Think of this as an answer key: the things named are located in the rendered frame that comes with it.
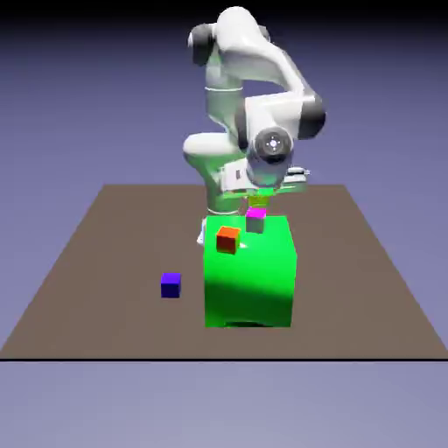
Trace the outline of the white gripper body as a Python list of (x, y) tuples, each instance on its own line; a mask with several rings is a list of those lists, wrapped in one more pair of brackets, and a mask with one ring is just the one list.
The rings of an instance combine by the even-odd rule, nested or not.
[(220, 169), (220, 190), (224, 199), (247, 198), (259, 195), (301, 192), (307, 186), (309, 172), (300, 167), (292, 167), (278, 188), (258, 186), (248, 177), (246, 170), (223, 167)]

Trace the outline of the small magenta cube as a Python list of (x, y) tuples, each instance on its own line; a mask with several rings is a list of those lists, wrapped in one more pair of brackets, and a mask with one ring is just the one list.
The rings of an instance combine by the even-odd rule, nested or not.
[(262, 234), (267, 210), (265, 208), (250, 206), (246, 212), (246, 231), (248, 233)]

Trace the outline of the small orange cube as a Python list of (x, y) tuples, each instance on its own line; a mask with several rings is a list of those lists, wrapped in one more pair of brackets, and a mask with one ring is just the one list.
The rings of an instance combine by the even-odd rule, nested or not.
[(238, 227), (221, 226), (216, 234), (216, 250), (234, 255), (240, 247), (241, 230)]

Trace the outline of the small blue cube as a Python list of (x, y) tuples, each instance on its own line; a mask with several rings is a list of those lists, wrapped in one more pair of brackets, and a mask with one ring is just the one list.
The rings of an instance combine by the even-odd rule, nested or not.
[(180, 298), (181, 274), (177, 272), (165, 272), (160, 280), (161, 298)]

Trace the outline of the large green box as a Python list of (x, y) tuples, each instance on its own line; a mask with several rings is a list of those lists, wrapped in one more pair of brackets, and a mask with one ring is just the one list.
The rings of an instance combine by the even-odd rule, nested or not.
[[(233, 254), (217, 249), (221, 228), (240, 231)], [(269, 215), (261, 234), (240, 215), (206, 218), (203, 252), (205, 326), (289, 327), (298, 256), (287, 218)]]

